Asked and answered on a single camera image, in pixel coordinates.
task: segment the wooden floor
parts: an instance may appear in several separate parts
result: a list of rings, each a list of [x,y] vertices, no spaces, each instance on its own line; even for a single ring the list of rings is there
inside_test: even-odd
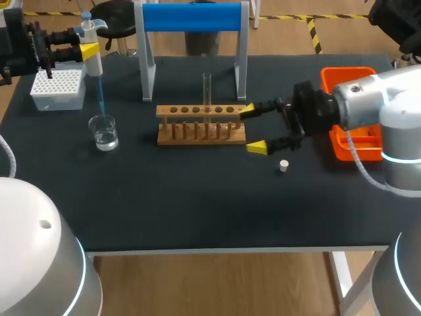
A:
[[[374,2],[261,1],[262,15],[367,14]],[[81,2],[84,9],[91,8],[90,0]],[[78,8],[75,0],[25,0],[24,10],[78,11]],[[28,22],[35,20],[48,31],[80,23],[78,17],[71,16],[27,18]],[[324,53],[399,56],[398,45],[367,20],[317,20],[316,30]],[[152,40],[156,55],[186,54],[181,33],[153,34]],[[136,47],[134,37],[128,40],[128,46]],[[235,53],[235,34],[223,34],[220,53]],[[250,32],[249,54],[314,54],[307,24],[298,20],[261,20],[259,29]],[[14,86],[1,88],[0,118],[13,89]],[[347,254],[354,279],[370,256],[367,252]],[[330,270],[322,253],[104,257],[99,272],[104,291],[103,316],[337,315]],[[373,313],[366,306],[360,315]]]

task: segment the black table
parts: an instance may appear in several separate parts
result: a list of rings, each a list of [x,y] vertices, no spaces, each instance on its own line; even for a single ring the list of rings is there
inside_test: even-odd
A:
[[[233,58],[211,60],[212,102],[233,104]],[[142,103],[137,59],[104,59],[108,112],[119,147],[101,153],[87,128],[98,113],[87,81],[81,111],[39,112],[21,78],[0,126],[16,177],[41,188],[87,251],[386,246],[420,218],[420,202],[375,189],[340,163],[327,136],[300,150],[249,154],[244,145],[157,147],[156,104],[200,104],[202,58],[156,58],[153,103]],[[320,87],[325,66],[390,69],[386,56],[249,57],[247,98],[290,97],[295,83]],[[246,122],[248,142],[285,134],[274,113]],[[285,174],[279,161],[290,163]],[[0,155],[0,173],[8,173]],[[368,165],[382,180],[381,163]]]

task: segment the glass test tube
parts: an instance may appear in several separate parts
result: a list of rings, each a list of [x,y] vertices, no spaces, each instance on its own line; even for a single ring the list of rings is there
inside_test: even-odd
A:
[[[203,73],[203,108],[206,113],[211,111],[209,105],[212,103],[212,75],[210,72]],[[210,123],[211,118],[205,117],[204,123]]]

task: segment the blue frame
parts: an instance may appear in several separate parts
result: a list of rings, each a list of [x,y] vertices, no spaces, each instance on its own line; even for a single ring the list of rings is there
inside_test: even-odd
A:
[[[241,30],[241,3],[145,3],[145,32]]]

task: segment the orange container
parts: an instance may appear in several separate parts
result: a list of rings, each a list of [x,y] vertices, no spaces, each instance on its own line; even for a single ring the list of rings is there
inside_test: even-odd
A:
[[[370,67],[332,67],[322,69],[322,89],[332,93],[334,86],[343,82],[375,74],[376,71]],[[336,157],[342,161],[353,161],[351,150],[349,150],[347,135],[338,125],[332,127],[329,132]],[[355,149],[361,161],[381,161],[382,158],[382,133],[380,125],[372,125],[357,128],[351,131]]]

